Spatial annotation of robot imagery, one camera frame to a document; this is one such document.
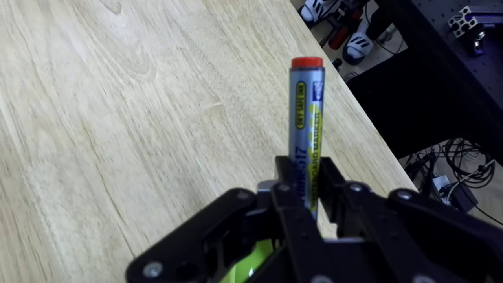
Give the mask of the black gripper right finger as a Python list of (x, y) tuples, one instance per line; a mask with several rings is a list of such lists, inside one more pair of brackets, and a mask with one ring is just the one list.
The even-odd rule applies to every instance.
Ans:
[(318, 196), (330, 221), (337, 221), (340, 214), (340, 200), (346, 180), (330, 158), (321, 159)]

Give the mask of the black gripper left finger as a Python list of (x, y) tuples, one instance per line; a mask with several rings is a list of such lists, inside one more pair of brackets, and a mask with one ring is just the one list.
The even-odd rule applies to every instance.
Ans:
[(274, 205), (277, 208), (304, 210), (294, 164), (286, 156), (277, 156), (275, 169), (277, 185), (274, 186)]

